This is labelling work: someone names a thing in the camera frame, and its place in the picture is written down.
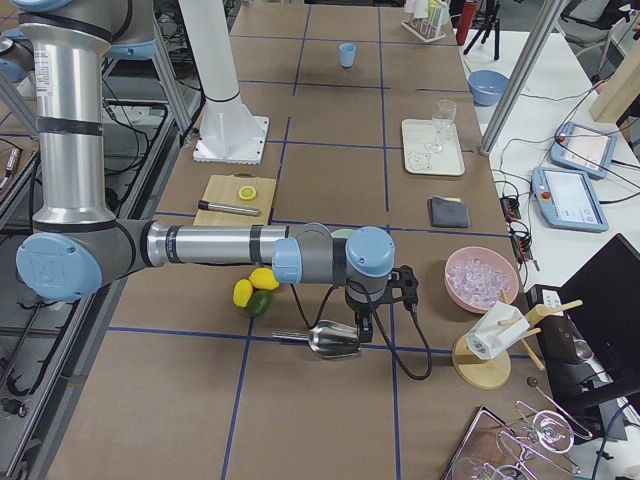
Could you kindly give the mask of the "cream bear tray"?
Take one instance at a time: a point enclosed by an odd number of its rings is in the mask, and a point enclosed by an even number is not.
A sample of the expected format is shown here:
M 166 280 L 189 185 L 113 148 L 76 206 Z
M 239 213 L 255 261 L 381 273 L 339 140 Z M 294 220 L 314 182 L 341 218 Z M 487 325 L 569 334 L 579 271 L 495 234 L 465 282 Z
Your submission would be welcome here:
M 440 130 L 431 120 L 401 122 L 404 168 L 411 174 L 458 177 L 465 173 L 455 124 Z

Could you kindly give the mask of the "steel muddler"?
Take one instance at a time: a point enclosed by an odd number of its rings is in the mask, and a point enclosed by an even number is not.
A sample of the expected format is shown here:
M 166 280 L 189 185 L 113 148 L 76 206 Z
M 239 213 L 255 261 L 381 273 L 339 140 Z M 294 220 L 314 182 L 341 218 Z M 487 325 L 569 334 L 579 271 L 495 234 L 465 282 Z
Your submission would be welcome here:
M 225 204 L 225 203 L 219 203 L 219 202 L 210 202 L 204 199 L 201 199 L 198 201 L 197 207 L 199 210 L 203 210 L 203 211 L 219 212 L 219 213 L 242 215 L 242 216 L 249 216 L 249 217 L 258 217 L 261 215 L 261 211 L 254 207 L 246 207 L 246 206 Z

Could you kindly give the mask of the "clear wine glass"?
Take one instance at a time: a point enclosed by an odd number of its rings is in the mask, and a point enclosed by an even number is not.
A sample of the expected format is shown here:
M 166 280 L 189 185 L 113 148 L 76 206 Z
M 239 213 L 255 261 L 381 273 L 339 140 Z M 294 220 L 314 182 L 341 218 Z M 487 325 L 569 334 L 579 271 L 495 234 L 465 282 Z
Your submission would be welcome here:
M 457 105 L 453 100 L 441 99 L 437 102 L 431 118 L 434 136 L 426 144 L 426 149 L 429 153 L 440 153 L 443 150 L 443 141 L 455 119 L 456 110 Z

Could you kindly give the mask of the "green bowl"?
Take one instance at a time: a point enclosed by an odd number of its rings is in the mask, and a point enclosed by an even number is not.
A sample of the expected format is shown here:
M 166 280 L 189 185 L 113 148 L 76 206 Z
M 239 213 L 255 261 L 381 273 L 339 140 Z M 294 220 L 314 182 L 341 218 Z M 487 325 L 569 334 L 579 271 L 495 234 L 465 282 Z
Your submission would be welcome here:
M 333 239 L 343 239 L 348 240 L 352 237 L 352 235 L 356 232 L 353 228 L 340 228 L 331 232 L 331 237 Z

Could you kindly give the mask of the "pink bowl with ice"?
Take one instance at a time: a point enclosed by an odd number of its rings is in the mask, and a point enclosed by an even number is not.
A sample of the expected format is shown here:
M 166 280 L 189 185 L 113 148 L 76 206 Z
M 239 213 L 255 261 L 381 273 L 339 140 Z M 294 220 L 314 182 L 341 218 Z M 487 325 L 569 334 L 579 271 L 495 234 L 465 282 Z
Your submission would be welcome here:
M 486 313 L 496 302 L 512 303 L 520 280 L 512 264 L 494 250 L 470 246 L 447 259 L 444 283 L 450 298 L 472 313 Z

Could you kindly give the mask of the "light blue cup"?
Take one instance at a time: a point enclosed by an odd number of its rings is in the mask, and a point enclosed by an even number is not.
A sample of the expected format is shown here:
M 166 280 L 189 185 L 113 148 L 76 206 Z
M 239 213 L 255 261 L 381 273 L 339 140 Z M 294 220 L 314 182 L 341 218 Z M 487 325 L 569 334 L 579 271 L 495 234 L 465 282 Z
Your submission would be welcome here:
M 342 68 L 351 68 L 355 61 L 357 46 L 350 42 L 341 43 L 339 49 L 339 63 Z

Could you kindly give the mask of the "glassware tray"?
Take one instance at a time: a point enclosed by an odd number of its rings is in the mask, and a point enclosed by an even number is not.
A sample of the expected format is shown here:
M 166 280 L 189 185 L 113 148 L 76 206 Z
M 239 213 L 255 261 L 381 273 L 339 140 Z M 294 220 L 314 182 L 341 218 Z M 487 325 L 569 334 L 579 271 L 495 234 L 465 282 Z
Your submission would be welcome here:
M 575 479 L 580 467 L 569 458 L 594 431 L 553 399 L 545 407 L 514 402 L 516 417 L 504 420 L 486 406 L 477 411 L 443 479 Z

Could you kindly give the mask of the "red bottle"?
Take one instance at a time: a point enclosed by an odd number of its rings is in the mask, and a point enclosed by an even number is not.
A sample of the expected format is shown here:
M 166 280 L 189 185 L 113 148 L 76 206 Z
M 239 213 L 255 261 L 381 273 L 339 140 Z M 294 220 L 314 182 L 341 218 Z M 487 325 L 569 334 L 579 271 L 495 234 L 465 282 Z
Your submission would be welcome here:
M 458 46 L 463 46 L 466 42 L 468 32 L 475 17 L 476 5 L 476 0 L 465 0 L 463 3 L 456 30 L 456 43 Z

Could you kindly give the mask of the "teach pendant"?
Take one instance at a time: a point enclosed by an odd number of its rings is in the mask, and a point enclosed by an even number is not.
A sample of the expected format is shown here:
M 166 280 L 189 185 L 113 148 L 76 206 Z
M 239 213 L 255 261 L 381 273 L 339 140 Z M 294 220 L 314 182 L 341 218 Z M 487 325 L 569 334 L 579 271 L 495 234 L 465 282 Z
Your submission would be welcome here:
M 563 124 L 550 148 L 555 165 L 585 172 L 593 179 L 603 179 L 615 152 L 617 139 L 574 122 Z
M 551 227 L 594 233 L 609 229 L 585 172 L 536 167 L 532 170 L 531 184 L 541 214 Z

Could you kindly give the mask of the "aluminium frame post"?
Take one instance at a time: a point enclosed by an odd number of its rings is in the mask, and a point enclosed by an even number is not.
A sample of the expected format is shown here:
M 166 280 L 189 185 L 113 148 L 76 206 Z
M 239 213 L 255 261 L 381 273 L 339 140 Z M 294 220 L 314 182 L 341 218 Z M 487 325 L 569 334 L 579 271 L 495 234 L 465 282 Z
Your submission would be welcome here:
M 567 1 L 547 0 L 543 3 L 542 9 L 534 26 L 527 37 L 523 49 L 511 72 L 509 82 L 505 92 L 498 101 L 491 119 L 485 129 L 479 153 L 488 156 L 496 144 L 506 122 L 520 96 L 526 80 L 533 70 L 546 42 L 552 32 L 554 25 L 566 7 Z

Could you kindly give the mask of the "yellow lemon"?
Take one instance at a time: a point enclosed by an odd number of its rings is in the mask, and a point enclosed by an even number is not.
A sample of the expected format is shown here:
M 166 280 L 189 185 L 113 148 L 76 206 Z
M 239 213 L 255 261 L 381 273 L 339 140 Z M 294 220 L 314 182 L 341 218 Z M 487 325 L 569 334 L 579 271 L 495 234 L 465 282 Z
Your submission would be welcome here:
M 246 308 L 254 293 L 253 284 L 249 279 L 238 280 L 233 288 L 232 301 L 238 308 Z
M 249 281 L 258 290 L 274 291 L 280 286 L 280 282 L 268 267 L 255 268 L 249 275 Z

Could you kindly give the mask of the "blue bowl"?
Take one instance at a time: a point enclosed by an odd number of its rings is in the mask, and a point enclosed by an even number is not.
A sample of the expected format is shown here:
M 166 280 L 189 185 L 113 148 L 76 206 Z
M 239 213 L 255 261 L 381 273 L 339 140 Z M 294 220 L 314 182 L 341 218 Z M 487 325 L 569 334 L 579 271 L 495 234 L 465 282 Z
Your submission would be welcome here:
M 468 87 L 475 106 L 490 107 L 502 97 L 509 78 L 493 70 L 476 70 L 468 77 Z

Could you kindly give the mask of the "grey folded cloth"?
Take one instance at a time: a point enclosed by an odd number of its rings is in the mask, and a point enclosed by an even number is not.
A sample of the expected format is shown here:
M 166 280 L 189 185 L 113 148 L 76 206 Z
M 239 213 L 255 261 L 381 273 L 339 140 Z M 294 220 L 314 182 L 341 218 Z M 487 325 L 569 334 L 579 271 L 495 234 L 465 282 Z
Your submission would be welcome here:
M 470 216 L 467 206 L 456 200 L 434 196 L 427 202 L 431 225 L 444 228 L 468 228 Z

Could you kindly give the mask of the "wooden mug tree stand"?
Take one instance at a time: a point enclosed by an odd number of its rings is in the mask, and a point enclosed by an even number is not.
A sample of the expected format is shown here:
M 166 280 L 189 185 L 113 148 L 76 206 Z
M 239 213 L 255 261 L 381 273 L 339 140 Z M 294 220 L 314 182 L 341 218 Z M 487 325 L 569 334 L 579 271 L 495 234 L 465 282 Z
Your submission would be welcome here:
M 525 347 L 527 354 L 539 370 L 544 371 L 545 366 L 532 348 L 526 343 L 525 338 L 541 331 L 540 328 L 535 328 L 535 325 L 545 317 L 581 306 L 582 304 L 582 300 L 574 300 L 554 308 L 538 304 L 526 314 L 521 312 L 529 323 L 529 329 L 516 343 L 521 343 Z M 456 341 L 452 349 L 453 365 L 458 374 L 464 381 L 477 388 L 496 389 L 503 386 L 511 373 L 511 359 L 507 352 L 509 348 L 499 354 L 495 359 L 481 360 L 468 348 L 465 340 L 466 334 L 462 335 Z

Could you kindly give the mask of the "white carton on stand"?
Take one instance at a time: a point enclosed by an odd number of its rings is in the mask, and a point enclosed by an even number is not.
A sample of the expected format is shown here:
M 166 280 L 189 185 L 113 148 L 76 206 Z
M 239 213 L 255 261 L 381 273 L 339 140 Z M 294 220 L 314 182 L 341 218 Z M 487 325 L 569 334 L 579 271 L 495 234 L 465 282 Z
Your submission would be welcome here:
M 465 335 L 468 348 L 481 360 L 495 359 L 529 329 L 521 311 L 513 305 L 496 302 Z

